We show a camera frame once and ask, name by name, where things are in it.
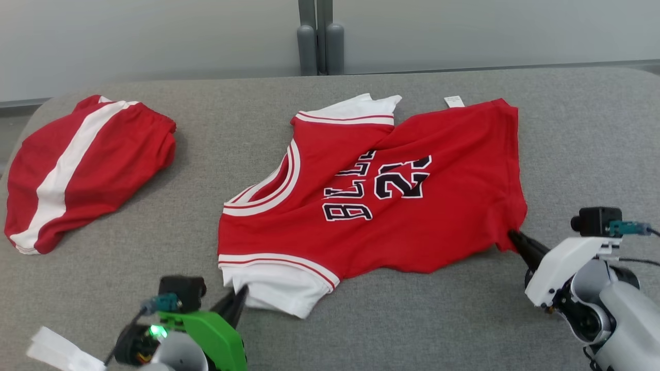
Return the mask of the grey wall base rail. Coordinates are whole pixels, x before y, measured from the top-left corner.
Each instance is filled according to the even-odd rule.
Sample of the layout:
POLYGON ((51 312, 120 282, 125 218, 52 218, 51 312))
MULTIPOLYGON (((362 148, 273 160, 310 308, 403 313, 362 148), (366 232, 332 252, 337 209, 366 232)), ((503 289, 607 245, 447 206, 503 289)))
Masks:
POLYGON ((50 100, 50 98, 17 99, 11 101, 0 101, 0 109, 41 106, 42 104, 46 103, 48 100, 50 100))
POLYGON ((660 75, 660 59, 607 61, 607 62, 580 62, 580 63, 555 63, 542 65, 510 65, 510 66, 476 66, 475 68, 453 68, 440 70, 415 70, 415 71, 389 71, 391 74, 418 74, 418 73, 445 73, 462 71, 497 71, 497 70, 540 70, 561 68, 596 68, 597 66, 612 66, 613 68, 630 68, 634 70, 647 71, 660 75))

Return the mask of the red shorts white stripe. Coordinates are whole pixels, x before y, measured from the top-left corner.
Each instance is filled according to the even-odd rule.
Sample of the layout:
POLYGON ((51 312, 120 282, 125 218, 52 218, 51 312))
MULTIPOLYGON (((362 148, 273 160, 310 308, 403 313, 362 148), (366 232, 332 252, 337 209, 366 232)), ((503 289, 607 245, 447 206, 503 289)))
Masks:
POLYGON ((7 177, 4 233, 24 255, 117 211, 175 157, 174 120, 92 95, 24 139, 7 177))

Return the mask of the red basketball jersey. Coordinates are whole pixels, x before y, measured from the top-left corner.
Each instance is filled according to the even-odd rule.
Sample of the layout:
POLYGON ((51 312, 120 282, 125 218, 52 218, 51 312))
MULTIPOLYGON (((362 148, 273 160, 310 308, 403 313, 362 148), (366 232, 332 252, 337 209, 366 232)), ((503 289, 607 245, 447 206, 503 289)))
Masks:
POLYGON ((291 119, 287 152, 224 204, 218 268, 246 305, 309 316, 346 279, 433 273, 496 246, 526 217, 518 108, 504 99, 394 122, 399 95, 361 94, 291 119))

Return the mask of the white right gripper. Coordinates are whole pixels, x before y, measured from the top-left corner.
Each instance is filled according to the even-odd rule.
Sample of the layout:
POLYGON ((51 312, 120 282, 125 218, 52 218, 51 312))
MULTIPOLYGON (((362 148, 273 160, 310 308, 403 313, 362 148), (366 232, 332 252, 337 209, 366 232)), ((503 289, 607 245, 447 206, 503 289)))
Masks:
POLYGON ((556 305, 556 295, 565 284, 574 300, 594 302, 603 289, 618 280, 607 258, 620 246, 620 238, 571 237, 549 249, 520 231, 510 230, 508 237, 528 270, 534 272, 525 294, 537 307, 556 305))

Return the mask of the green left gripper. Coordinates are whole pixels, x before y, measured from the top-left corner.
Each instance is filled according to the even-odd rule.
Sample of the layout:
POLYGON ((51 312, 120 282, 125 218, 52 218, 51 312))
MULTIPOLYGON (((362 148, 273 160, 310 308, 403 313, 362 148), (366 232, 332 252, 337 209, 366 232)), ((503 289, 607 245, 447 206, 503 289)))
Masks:
POLYGON ((156 364, 168 371, 247 371, 244 342, 237 331, 249 287, 229 291, 210 310, 159 312, 156 364))

